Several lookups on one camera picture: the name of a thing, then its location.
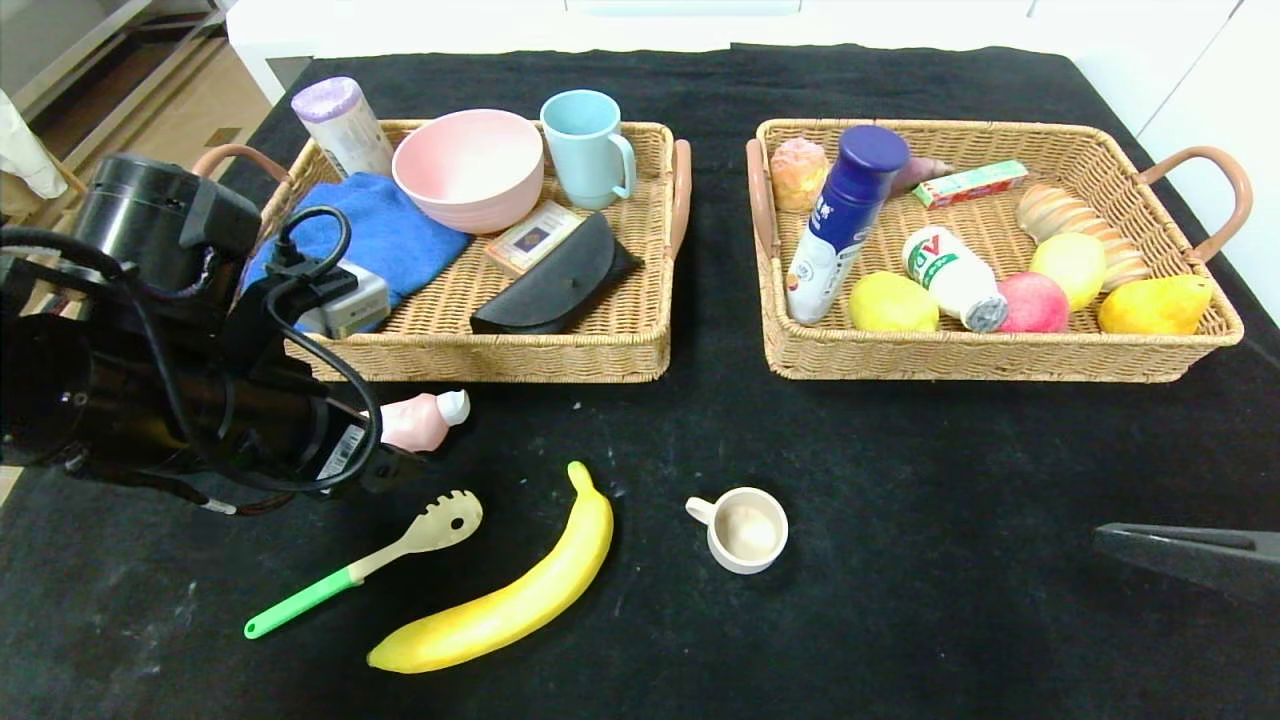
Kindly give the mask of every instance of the basket handle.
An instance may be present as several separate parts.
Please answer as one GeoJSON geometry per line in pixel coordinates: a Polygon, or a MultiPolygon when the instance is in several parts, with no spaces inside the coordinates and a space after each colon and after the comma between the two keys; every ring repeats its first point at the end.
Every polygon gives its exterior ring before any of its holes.
{"type": "Polygon", "coordinates": [[[773,229],[773,190],[764,177],[764,146],[751,138],[746,141],[746,186],[751,195],[751,224],[760,243],[760,252],[773,259],[778,256],[778,237],[773,229]]]}
{"type": "Polygon", "coordinates": [[[1226,219],[1226,224],[1211,234],[1208,240],[1197,245],[1189,254],[1189,259],[1208,261],[1210,258],[1217,255],[1217,251],[1226,245],[1226,241],[1231,240],[1231,236],[1239,232],[1240,225],[1249,218],[1249,213],[1253,210],[1253,184],[1249,183],[1249,176],[1244,173],[1244,168],[1240,167],[1235,158],[1231,158],[1224,150],[1208,145],[1199,145],[1174,152],[1149,170],[1138,173],[1138,181],[1151,184],[1190,158],[1208,158],[1212,160],[1217,165],[1217,169],[1222,170],[1222,174],[1226,176],[1226,179],[1231,182],[1231,190],[1235,191],[1235,209],[1231,210],[1231,217],[1226,219]]]}
{"type": "Polygon", "coordinates": [[[671,208],[671,241],[668,243],[671,259],[675,260],[680,252],[680,246],[685,243],[685,232],[689,229],[689,200],[694,191],[692,182],[692,147],[687,140],[676,141],[676,190],[671,208]]]}
{"type": "Polygon", "coordinates": [[[200,156],[196,164],[191,167],[191,172],[207,178],[223,160],[233,155],[239,155],[242,158],[248,158],[257,163],[260,168],[266,170],[269,176],[275,178],[275,182],[282,184],[293,184],[293,178],[289,177],[289,172],[282,168],[275,160],[262,155],[261,151],[250,147],[248,145],[230,143],[219,145],[200,156]]]}

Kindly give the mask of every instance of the pear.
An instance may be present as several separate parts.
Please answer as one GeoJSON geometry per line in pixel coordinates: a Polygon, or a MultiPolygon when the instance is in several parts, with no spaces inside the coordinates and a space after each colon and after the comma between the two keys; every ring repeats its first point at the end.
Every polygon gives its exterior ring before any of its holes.
{"type": "Polygon", "coordinates": [[[1212,297],[1210,282],[1198,275],[1137,281],[1102,301],[1098,324],[1107,333],[1196,334],[1212,297]]]}
{"type": "Polygon", "coordinates": [[[938,329],[938,304],[914,281],[879,270],[854,284],[849,320],[860,331],[931,332],[938,329]]]}

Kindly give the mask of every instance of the black cable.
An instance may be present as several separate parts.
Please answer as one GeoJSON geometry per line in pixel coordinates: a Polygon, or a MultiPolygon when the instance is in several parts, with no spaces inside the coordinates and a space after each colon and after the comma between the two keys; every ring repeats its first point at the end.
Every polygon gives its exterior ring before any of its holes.
{"type": "Polygon", "coordinates": [[[338,266],[338,261],[347,255],[347,249],[351,246],[351,222],[347,220],[340,210],[332,205],[314,205],[306,210],[300,210],[289,217],[280,227],[280,234],[275,238],[275,245],[278,249],[288,249],[293,254],[301,258],[293,242],[293,228],[298,227],[302,220],[308,220],[311,218],[329,217],[338,220],[338,243],[334,245],[333,250],[329,251],[329,256],[320,261],[319,265],[300,273],[303,278],[311,281],[323,277],[329,270],[338,266]]]}
{"type": "MultiPolygon", "coordinates": [[[[270,492],[297,493],[316,492],[333,487],[364,469],[361,464],[348,464],[348,468],[344,471],[329,479],[316,480],[312,483],[282,483],[274,478],[252,471],[241,471],[238,468],[229,465],[223,460],[221,454],[205,441],[204,436],[197,432],[195,423],[191,420],[191,413],[187,409],[186,398],[183,398],[182,391],[179,389],[178,378],[173,370],[173,363],[169,359],[169,351],[155,325],[155,318],[151,315],[150,307],[146,305],[146,296],[140,290],[143,283],[137,278],[136,273],[122,265],[115,258],[111,258],[96,247],[60,233],[40,228],[4,228],[0,231],[0,247],[13,246],[46,247],[56,250],[64,259],[91,270],[97,270],[105,279],[119,283],[124,288],[125,295],[129,297],[129,301],[138,314],[138,320],[142,324],[142,331],[147,338],[147,343],[151,346],[151,354],[155,356],[156,370],[160,373],[161,386],[164,386],[165,395],[169,397],[169,406],[173,411],[174,420],[178,423],[178,429],[186,437],[187,443],[192,447],[192,450],[195,450],[196,455],[205,462],[209,462],[214,471],[248,487],[270,492]]],[[[274,313],[274,309],[270,309],[270,313],[279,323],[279,315],[274,313]]],[[[294,334],[301,334],[296,333],[292,327],[288,329],[294,332],[294,334]]],[[[334,369],[347,375],[347,370],[351,370],[351,366],[340,359],[338,359],[338,363],[342,365],[334,365],[334,369]]],[[[370,413],[370,425],[376,425],[378,433],[366,433],[366,436],[361,438],[362,443],[371,438],[381,437],[381,413],[380,407],[376,405],[376,400],[374,402],[372,410],[376,411],[376,420],[374,420],[375,414],[370,413]]],[[[371,450],[365,452],[362,461],[367,460],[371,455],[371,450]]]]}
{"type": "Polygon", "coordinates": [[[356,388],[360,398],[365,402],[365,411],[369,414],[369,427],[365,428],[365,434],[361,436],[360,443],[357,445],[360,448],[358,459],[348,462],[346,469],[332,477],[332,480],[330,478],[317,480],[340,483],[364,470],[365,462],[367,462],[372,457],[374,451],[378,450],[378,443],[381,442],[380,438],[383,437],[383,409],[381,405],[378,404],[378,397],[374,396],[374,389],[369,387],[369,383],[365,382],[365,378],[360,377],[360,373],[357,373],[355,368],[348,365],[342,357],[338,357],[338,355],[328,347],[311,340],[306,334],[300,333],[293,328],[293,325],[285,323],[284,318],[280,316],[280,313],[275,309],[275,304],[284,296],[284,293],[294,290],[300,281],[297,278],[289,278],[266,293],[266,299],[262,301],[262,305],[266,309],[268,318],[270,318],[279,327],[280,333],[284,334],[284,337],[292,340],[300,347],[315,355],[334,370],[338,370],[342,377],[347,378],[347,382],[356,388]]]}
{"type": "Polygon", "coordinates": [[[186,500],[192,505],[201,507],[204,510],[210,510],[221,515],[239,515],[244,518],[252,518],[256,515],[266,515],[284,507],[296,496],[293,493],[280,493],[271,496],[260,502],[251,502],[248,505],[232,505],[229,502],[223,502],[209,497],[207,495],[200,492],[198,489],[191,487],[191,484],[180,480],[178,478],[172,478],[169,475],[155,475],[151,473],[129,473],[127,475],[108,475],[110,482],[120,486],[128,487],[145,487],[155,491],[160,491],[165,495],[172,495],[180,500],[186,500]]]}

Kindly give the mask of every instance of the bread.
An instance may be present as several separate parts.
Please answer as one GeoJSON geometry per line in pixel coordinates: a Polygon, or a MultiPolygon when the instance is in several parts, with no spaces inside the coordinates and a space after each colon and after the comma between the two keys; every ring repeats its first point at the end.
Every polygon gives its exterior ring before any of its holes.
{"type": "Polygon", "coordinates": [[[1106,292],[1151,277],[1151,268],[1133,240],[1124,237],[1097,210],[1060,187],[1028,187],[1015,213],[1018,227],[1032,236],[1037,245],[1064,232],[1098,238],[1107,254],[1107,277],[1102,283],[1106,292]]]}

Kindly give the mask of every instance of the green handle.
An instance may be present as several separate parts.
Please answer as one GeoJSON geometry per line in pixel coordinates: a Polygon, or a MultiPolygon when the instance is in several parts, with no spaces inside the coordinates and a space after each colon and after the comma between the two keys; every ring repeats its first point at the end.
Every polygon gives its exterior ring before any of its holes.
{"type": "Polygon", "coordinates": [[[244,637],[248,639],[260,638],[342,591],[358,584],[351,579],[347,568],[343,568],[250,618],[248,623],[244,624],[244,637]]]}

